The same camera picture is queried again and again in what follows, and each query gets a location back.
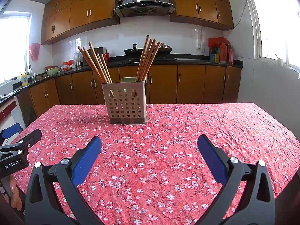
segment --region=perforated plastic container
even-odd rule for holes
[[[145,82],[135,82],[134,77],[122,78],[121,83],[102,84],[102,89],[111,124],[147,122]]]

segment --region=electrical outlet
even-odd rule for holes
[[[197,51],[200,52],[200,53],[204,53],[204,47],[197,48]]]

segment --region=blue gripper pad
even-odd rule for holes
[[[21,125],[19,123],[16,123],[10,126],[9,128],[3,130],[2,138],[6,140],[11,136],[13,136],[14,134],[18,133],[20,130],[21,130]]]
[[[198,149],[214,179],[222,185],[226,184],[228,179],[227,160],[229,159],[226,153],[222,149],[214,147],[205,134],[198,138]]]
[[[101,139],[94,136],[84,149],[78,150],[78,152],[83,151],[83,154],[73,167],[72,182],[75,186],[85,181],[101,151],[101,147]]]

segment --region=range hood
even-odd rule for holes
[[[119,17],[167,15],[174,12],[173,4],[156,0],[133,0],[114,9]]]

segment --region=red tablecloth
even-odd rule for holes
[[[252,103],[147,105],[147,117],[146,125],[111,125],[104,105],[52,107],[18,137],[36,128],[43,134],[29,150],[30,166],[15,174],[19,186],[26,191],[35,162],[70,158],[97,135],[102,151],[79,190],[105,224],[194,224],[221,188],[197,149],[199,135],[241,162],[264,160],[275,196],[300,165],[294,135]]]

